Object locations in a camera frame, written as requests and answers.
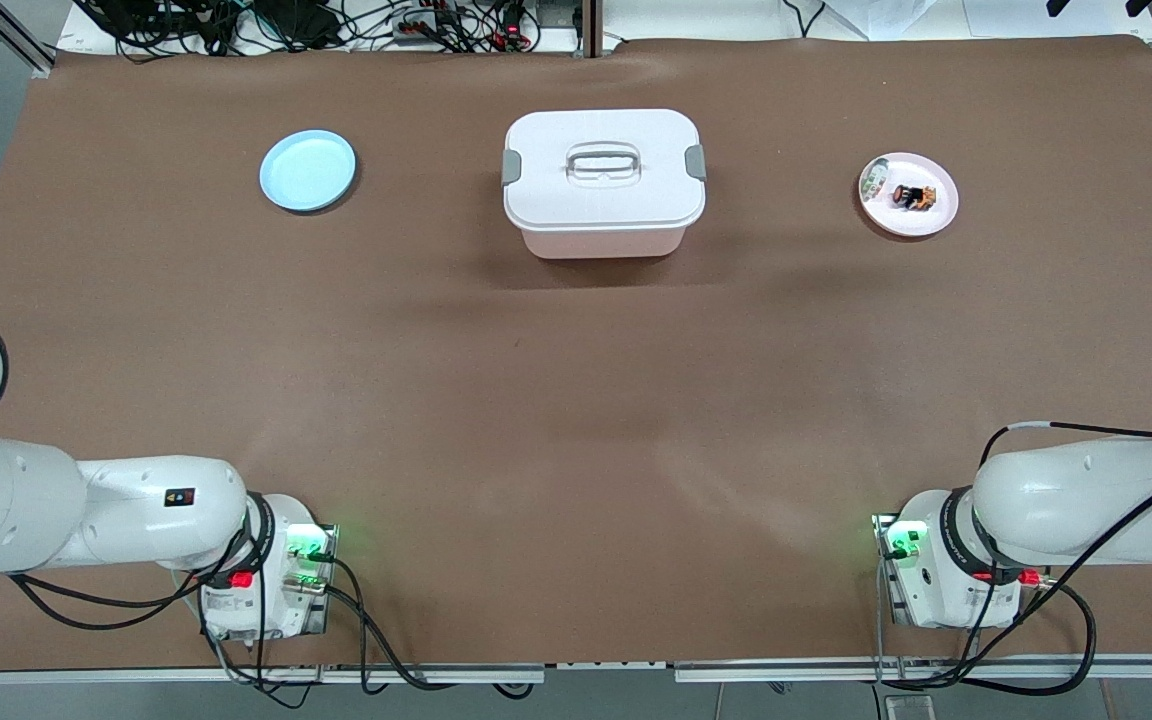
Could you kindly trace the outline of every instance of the white container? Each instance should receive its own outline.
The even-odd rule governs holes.
[[[503,211],[538,258],[668,255],[705,209],[700,134],[673,109],[531,113],[503,143]]]

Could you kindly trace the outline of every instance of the container lid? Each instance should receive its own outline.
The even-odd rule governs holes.
[[[700,135],[674,109],[564,109],[506,136],[503,209],[520,228],[666,229],[705,209]]]

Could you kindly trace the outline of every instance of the light blue plate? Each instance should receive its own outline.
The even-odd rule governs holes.
[[[260,164],[260,189],[282,209],[326,209],[349,190],[357,160],[346,138],[325,129],[293,132]]]

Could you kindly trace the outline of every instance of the plate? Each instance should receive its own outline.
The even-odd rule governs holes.
[[[887,160],[887,179],[882,182],[882,190],[872,200],[864,199],[865,176],[869,168],[874,162]],[[935,202],[929,210],[904,210],[892,199],[892,191],[896,185],[909,187],[934,187]],[[887,232],[901,234],[905,237],[927,236],[927,234],[941,232],[954,220],[958,213],[958,188],[954,184],[950,173],[940,167],[924,156],[916,156],[914,152],[888,152],[879,156],[865,165],[861,170],[861,179],[856,182],[856,194],[861,197],[861,207],[865,209],[865,214],[874,222],[881,225]]]
[[[357,159],[349,142],[325,129],[294,132],[275,143],[260,164],[260,189],[280,209],[326,209],[349,190]]]

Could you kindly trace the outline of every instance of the brown table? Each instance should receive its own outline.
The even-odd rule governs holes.
[[[669,258],[544,263],[500,209],[509,123],[600,106],[700,128],[708,207]],[[353,142],[361,183],[294,217],[256,170],[306,127]],[[954,173],[940,236],[861,219],[856,174],[890,150]],[[1152,51],[62,55],[0,172],[0,329],[1,435],[225,457],[300,497],[407,659],[869,655],[872,511],[969,483],[1009,420],[1152,427]],[[1076,585],[1102,651],[1152,653],[1152,568]],[[351,661],[333,626],[273,662]],[[1055,612],[1009,650],[1074,652],[1075,628]],[[78,632],[0,578],[0,669],[211,664],[184,609]]]

